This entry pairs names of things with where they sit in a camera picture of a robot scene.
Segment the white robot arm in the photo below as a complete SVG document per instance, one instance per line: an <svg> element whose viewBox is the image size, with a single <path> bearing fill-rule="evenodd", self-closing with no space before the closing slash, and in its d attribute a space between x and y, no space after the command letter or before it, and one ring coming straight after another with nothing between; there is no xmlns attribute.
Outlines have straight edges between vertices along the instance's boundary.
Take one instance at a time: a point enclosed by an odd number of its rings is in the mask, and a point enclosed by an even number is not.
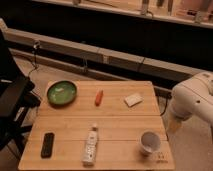
<svg viewBox="0 0 213 171"><path fill-rule="evenodd" d="M175 133L192 115L207 122L213 139L213 73L201 72L178 83L171 92L166 130Z"/></svg>

